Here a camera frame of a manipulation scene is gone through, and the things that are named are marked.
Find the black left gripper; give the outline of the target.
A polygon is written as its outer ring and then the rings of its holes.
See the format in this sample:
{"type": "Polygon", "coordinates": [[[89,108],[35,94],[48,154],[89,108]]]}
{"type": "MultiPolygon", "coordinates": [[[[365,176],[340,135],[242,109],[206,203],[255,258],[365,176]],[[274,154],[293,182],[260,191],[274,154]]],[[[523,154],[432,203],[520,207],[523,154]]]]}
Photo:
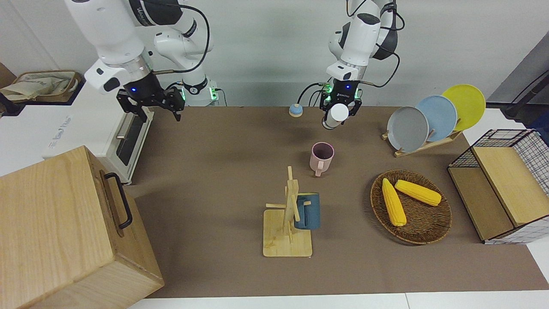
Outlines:
{"type": "Polygon", "coordinates": [[[329,112],[333,104],[349,104],[349,116],[357,114],[362,106],[362,100],[357,96],[357,87],[359,80],[338,80],[334,79],[331,93],[323,91],[321,93],[320,110],[324,113],[329,112]]]}

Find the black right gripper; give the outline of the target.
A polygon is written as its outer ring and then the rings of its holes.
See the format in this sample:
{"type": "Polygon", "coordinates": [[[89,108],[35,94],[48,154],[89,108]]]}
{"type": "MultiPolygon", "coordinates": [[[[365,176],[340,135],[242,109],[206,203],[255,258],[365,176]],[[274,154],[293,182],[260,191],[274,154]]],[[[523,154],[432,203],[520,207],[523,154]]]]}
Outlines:
{"type": "Polygon", "coordinates": [[[182,92],[180,89],[172,87],[165,93],[154,73],[149,73],[142,79],[125,84],[124,89],[125,91],[119,91],[116,94],[116,99],[125,113],[135,114],[145,123],[148,117],[142,106],[160,106],[166,101],[169,111],[172,112],[176,121],[181,121],[181,113],[186,104],[182,92]]]}

